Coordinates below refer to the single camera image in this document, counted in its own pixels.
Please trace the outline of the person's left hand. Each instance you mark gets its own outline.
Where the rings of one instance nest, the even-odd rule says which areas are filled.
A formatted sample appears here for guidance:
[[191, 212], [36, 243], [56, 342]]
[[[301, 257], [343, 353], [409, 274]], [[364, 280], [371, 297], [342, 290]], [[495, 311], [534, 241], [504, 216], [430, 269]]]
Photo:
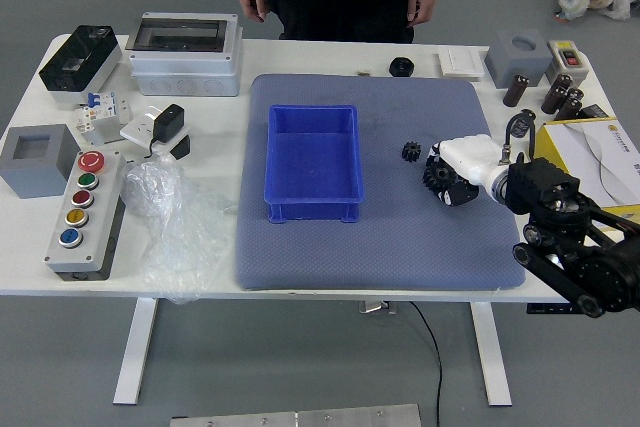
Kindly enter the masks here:
[[436, 0], [408, 0], [407, 27], [425, 24], [432, 18]]

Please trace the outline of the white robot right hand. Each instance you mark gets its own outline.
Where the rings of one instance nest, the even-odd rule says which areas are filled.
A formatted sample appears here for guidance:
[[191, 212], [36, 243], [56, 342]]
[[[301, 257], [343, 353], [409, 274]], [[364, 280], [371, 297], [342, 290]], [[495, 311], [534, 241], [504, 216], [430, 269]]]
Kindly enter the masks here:
[[423, 183], [448, 206], [471, 202], [481, 188], [504, 204], [508, 166], [500, 157], [501, 148], [486, 134], [438, 142], [429, 151]]

